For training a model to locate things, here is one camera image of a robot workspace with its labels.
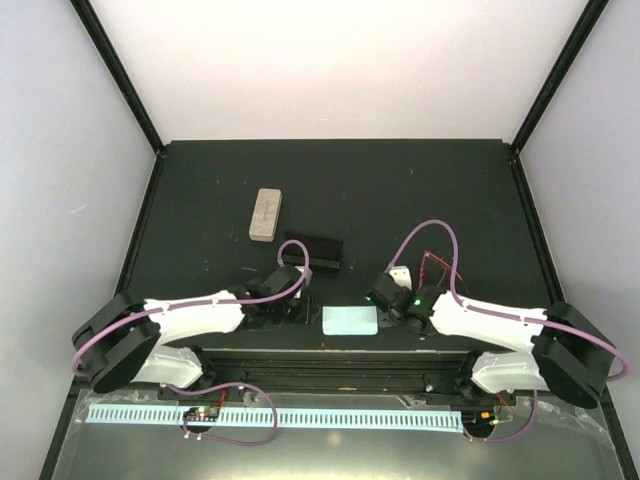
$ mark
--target eraser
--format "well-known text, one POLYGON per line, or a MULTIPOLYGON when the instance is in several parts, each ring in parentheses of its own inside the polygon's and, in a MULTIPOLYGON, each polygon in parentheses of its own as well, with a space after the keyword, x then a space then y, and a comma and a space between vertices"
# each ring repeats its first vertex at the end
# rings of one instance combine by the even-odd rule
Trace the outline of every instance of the eraser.
POLYGON ((258 190, 256 206, 253 209, 249 238, 256 242, 273 242, 276 236, 282 192, 274 188, 258 190))

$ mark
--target white strip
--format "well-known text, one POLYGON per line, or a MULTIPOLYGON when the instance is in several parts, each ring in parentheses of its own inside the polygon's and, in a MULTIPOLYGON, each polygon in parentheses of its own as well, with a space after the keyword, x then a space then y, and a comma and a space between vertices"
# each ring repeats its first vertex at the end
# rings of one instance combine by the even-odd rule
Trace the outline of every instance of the white strip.
MULTIPOLYGON (((129 425, 182 425, 189 406, 91 405, 86 423, 129 425)), ((217 421, 189 425, 218 427, 271 427, 270 408, 224 407, 217 421)), ((429 430, 462 433, 460 412, 402 410, 341 410, 279 408, 279 428, 340 428, 359 430, 429 430)))

